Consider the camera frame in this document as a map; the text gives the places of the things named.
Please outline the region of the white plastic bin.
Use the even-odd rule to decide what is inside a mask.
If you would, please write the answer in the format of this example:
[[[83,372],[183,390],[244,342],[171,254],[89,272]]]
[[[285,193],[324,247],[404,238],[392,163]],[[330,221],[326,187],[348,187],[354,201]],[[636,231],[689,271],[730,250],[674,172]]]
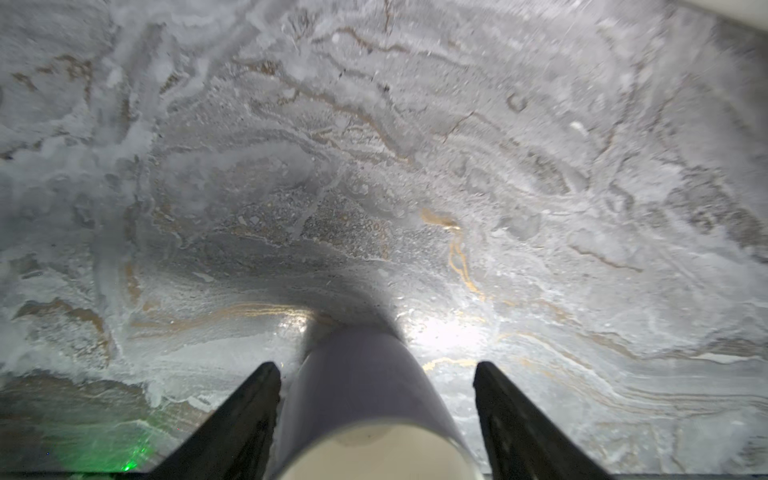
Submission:
[[[716,20],[767,33],[767,0],[678,0],[677,3]]]

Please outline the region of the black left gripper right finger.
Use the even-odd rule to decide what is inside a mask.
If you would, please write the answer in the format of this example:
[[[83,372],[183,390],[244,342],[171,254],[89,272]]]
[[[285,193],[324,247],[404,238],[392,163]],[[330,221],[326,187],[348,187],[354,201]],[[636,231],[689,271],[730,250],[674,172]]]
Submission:
[[[609,479],[489,361],[473,380],[482,436],[494,479]]]

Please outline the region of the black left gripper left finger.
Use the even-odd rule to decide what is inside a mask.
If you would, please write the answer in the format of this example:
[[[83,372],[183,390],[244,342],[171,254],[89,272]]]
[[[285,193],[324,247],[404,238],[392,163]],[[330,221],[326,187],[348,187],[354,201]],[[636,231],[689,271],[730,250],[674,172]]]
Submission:
[[[261,479],[277,419],[281,378],[261,364],[148,479]]]

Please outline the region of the purple mug white inside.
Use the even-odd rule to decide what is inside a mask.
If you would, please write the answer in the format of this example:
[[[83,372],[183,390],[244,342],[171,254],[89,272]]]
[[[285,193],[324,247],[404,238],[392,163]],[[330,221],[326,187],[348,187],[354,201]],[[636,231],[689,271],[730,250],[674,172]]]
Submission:
[[[479,479],[432,383],[391,329],[309,330],[281,401],[271,479]]]

